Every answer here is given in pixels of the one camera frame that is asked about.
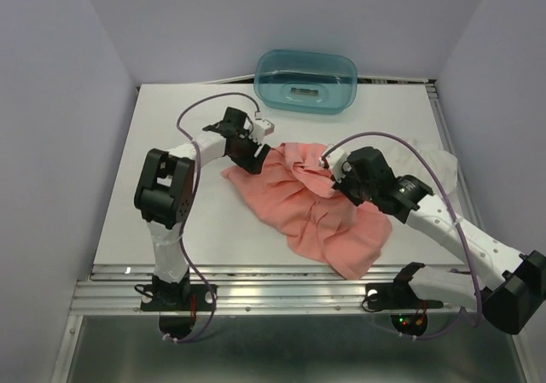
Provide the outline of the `white pleated skirt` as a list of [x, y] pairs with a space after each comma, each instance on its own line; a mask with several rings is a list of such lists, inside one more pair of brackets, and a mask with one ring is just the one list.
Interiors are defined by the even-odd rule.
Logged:
[[[442, 184], [445, 193], [447, 195], [454, 193], [457, 186], [457, 158], [444, 151], [437, 143], [420, 142], [409, 138], [404, 140], [426, 161]], [[431, 187], [435, 194], [439, 194], [439, 186], [410, 149], [393, 140], [386, 140], [380, 149], [396, 176], [417, 177]]]

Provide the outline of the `pink skirt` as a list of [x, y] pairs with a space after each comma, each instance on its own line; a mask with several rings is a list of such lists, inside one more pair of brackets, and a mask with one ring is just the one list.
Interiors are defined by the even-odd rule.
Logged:
[[354, 206], [334, 190], [319, 165], [325, 148], [285, 142], [269, 151], [260, 174], [231, 166], [222, 176], [260, 221], [285, 235], [294, 253], [354, 281], [380, 257], [392, 224], [373, 204]]

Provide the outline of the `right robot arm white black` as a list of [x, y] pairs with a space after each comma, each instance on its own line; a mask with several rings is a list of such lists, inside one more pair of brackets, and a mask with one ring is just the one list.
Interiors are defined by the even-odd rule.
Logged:
[[397, 177], [382, 152], [365, 147], [326, 156], [334, 188], [354, 205], [381, 212], [435, 241], [467, 271], [424, 263], [404, 266], [389, 283], [372, 285], [365, 308], [373, 311], [439, 309], [454, 304], [481, 314], [496, 329], [518, 334], [545, 300], [545, 257], [508, 247], [451, 213], [446, 201], [418, 178]]

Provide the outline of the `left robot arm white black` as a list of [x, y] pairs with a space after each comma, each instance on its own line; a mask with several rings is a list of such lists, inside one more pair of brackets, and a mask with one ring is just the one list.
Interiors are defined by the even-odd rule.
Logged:
[[186, 223], [196, 195], [195, 184], [203, 166], [228, 157], [243, 171], [258, 175], [270, 146], [264, 139], [274, 131], [267, 119], [250, 119], [229, 107], [223, 118], [203, 128], [188, 143], [168, 151], [148, 151], [134, 195], [134, 206], [150, 231], [154, 248], [154, 277], [164, 286], [160, 299], [170, 309], [189, 302], [189, 288], [181, 283], [189, 264], [180, 247], [181, 228]]

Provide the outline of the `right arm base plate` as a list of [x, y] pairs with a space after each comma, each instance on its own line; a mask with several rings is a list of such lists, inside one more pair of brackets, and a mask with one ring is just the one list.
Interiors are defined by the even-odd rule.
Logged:
[[419, 299], [409, 287], [398, 287], [394, 282], [367, 284], [360, 305], [367, 313], [393, 312], [390, 319], [395, 331], [413, 340], [424, 338], [428, 312], [444, 308], [444, 303]]

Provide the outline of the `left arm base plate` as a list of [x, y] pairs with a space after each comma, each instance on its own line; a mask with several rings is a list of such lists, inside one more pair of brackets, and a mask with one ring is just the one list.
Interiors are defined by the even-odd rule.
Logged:
[[158, 328], [163, 340], [174, 344], [196, 343], [211, 326], [217, 309], [217, 286], [189, 284], [173, 291], [152, 284], [136, 284], [140, 311], [159, 315]]

